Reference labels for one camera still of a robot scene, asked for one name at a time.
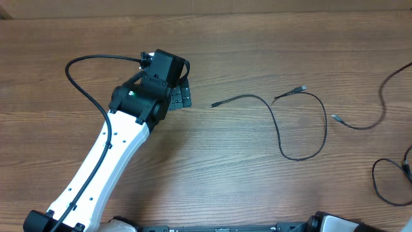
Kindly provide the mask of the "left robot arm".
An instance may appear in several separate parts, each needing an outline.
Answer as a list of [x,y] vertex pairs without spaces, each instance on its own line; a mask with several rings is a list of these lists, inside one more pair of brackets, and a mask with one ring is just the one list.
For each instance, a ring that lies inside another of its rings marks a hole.
[[190,107],[190,62],[157,49],[136,60],[140,71],[117,86],[105,110],[71,77],[72,85],[104,116],[104,125],[78,172],[46,212],[32,210],[24,231],[97,231],[108,199],[137,149],[167,112]]

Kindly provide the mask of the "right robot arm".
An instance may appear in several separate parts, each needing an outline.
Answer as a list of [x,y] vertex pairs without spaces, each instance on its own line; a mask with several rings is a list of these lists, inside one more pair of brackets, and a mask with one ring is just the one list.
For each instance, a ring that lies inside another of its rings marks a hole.
[[304,232],[388,232],[388,230],[372,226],[361,219],[348,219],[317,211],[306,221]]

